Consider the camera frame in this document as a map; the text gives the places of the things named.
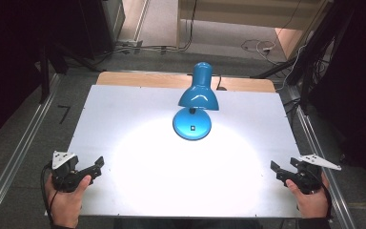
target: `lamp base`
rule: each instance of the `lamp base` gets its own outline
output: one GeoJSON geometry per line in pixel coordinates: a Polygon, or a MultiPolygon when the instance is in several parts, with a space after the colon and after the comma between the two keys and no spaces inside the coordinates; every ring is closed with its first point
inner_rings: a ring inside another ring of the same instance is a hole
{"type": "Polygon", "coordinates": [[[199,140],[210,132],[211,120],[203,110],[183,108],[174,116],[173,128],[185,139],[199,140]]]}

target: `human hand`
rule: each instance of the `human hand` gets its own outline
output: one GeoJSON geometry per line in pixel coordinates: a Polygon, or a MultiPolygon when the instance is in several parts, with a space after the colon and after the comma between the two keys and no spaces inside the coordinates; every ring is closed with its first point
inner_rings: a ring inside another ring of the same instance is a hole
{"type": "MultiPolygon", "coordinates": [[[[323,173],[322,182],[326,188],[329,188],[329,181],[323,173]]],[[[295,196],[299,212],[303,218],[326,218],[329,206],[323,187],[313,194],[305,195],[292,180],[287,179],[286,184],[295,196]]]]}
{"type": "Polygon", "coordinates": [[[72,193],[57,192],[52,184],[52,175],[46,182],[46,194],[49,206],[51,205],[51,215],[53,223],[57,226],[75,228],[78,224],[79,213],[82,208],[82,197],[91,182],[91,176],[85,176],[78,187],[72,193]]]}

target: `white bracket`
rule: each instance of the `white bracket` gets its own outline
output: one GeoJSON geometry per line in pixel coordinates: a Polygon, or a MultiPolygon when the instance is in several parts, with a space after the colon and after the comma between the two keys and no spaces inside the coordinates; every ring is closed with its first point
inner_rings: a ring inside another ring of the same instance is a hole
{"type": "Polygon", "coordinates": [[[54,151],[54,154],[52,156],[52,169],[58,169],[61,165],[63,165],[74,156],[74,153],[54,151]]]}
{"type": "Polygon", "coordinates": [[[306,161],[306,162],[314,164],[314,165],[319,165],[319,166],[326,167],[329,169],[341,170],[340,165],[335,165],[332,162],[329,162],[316,155],[300,156],[299,158],[303,161],[306,161]]]}

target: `blue desk lamp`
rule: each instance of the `blue desk lamp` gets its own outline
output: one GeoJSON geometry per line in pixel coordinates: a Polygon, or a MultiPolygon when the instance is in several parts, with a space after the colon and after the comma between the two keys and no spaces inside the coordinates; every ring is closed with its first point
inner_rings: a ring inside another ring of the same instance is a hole
{"type": "Polygon", "coordinates": [[[205,62],[194,66],[192,86],[180,98],[184,107],[173,118],[173,128],[188,140],[205,137],[211,130],[211,120],[204,110],[218,111],[218,101],[211,90],[213,67],[205,62]]]}

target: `white table surface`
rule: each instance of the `white table surface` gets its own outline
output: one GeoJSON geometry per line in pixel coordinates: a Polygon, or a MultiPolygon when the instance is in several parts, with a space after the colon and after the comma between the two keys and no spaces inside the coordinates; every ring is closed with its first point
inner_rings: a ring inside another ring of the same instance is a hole
{"type": "Polygon", "coordinates": [[[271,160],[295,172],[299,151],[280,97],[216,91],[212,129],[182,139],[173,117],[183,89],[91,87],[69,152],[76,168],[103,156],[102,176],[81,215],[120,217],[297,218],[295,198],[271,160]]]}

